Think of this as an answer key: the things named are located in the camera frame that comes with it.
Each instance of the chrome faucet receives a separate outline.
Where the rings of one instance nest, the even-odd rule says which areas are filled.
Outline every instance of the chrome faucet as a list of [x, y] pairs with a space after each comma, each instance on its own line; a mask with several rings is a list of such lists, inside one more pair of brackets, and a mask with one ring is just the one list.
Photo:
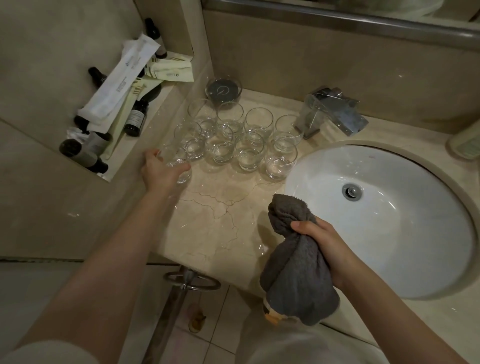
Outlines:
[[320, 131], [320, 125], [327, 117], [346, 136], [354, 135], [368, 124], [355, 110], [357, 104], [358, 100], [344, 96], [338, 87], [322, 86], [306, 96], [295, 128], [303, 132], [304, 139], [308, 139]]

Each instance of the gray towel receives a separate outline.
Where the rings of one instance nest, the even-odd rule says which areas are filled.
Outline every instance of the gray towel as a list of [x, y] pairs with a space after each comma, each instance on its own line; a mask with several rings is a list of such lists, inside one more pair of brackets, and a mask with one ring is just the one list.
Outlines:
[[275, 312], [298, 317], [308, 326], [315, 325], [330, 316], [340, 303], [317, 243], [290, 227], [297, 220], [316, 223], [315, 216], [302, 200], [275, 194], [268, 205], [268, 217], [274, 231], [285, 240], [275, 248], [260, 275], [265, 300]]

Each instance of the white sink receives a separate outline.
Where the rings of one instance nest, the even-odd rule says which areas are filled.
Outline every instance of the white sink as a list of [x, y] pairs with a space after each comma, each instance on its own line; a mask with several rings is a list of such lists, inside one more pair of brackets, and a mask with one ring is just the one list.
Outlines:
[[[344, 196], [344, 185], [359, 187]], [[453, 285], [476, 245], [453, 192], [418, 164], [381, 149], [341, 146], [299, 160], [285, 193], [307, 202], [403, 298]]]

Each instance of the countertop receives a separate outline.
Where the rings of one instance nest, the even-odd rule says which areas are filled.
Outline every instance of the countertop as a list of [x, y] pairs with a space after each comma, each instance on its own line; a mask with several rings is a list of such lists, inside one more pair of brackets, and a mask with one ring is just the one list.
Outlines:
[[[279, 116], [299, 112], [302, 103], [244, 90], [245, 112], [266, 107]], [[345, 137], [325, 123], [321, 132], [299, 144], [299, 157], [320, 148], [341, 144], [376, 146], [403, 155], [446, 183], [462, 200], [480, 231], [480, 181], [476, 162], [449, 156], [444, 148], [449, 135], [366, 117], [369, 125]], [[163, 224], [156, 252], [196, 271], [262, 296], [258, 279], [268, 252], [283, 239], [273, 232], [267, 206], [284, 181], [273, 182], [261, 171], [246, 173], [235, 163], [219, 166], [208, 160], [192, 164], [192, 180], [179, 199], [172, 197], [169, 221]], [[480, 279], [478, 257], [461, 282], [442, 296], [405, 300], [437, 334], [466, 360], [480, 360]], [[339, 292], [340, 308], [324, 323], [375, 344], [346, 297]]]

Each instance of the person's left hand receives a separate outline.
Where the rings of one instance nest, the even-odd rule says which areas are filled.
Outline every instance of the person's left hand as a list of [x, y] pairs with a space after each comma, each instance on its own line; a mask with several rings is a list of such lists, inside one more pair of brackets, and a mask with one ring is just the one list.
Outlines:
[[170, 191], [175, 187], [178, 177], [188, 171], [190, 163], [181, 163], [167, 167], [162, 158], [157, 158], [158, 149], [145, 151], [145, 165], [142, 167], [142, 176], [147, 192]]

